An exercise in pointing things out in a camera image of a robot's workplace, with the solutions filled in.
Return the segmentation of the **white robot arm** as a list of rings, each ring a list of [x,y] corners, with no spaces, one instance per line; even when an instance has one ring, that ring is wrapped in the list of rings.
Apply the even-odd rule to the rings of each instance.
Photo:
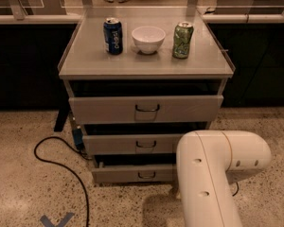
[[[192,131],[182,136],[177,176],[186,227],[242,227],[230,184],[265,169],[266,141],[249,131]]]

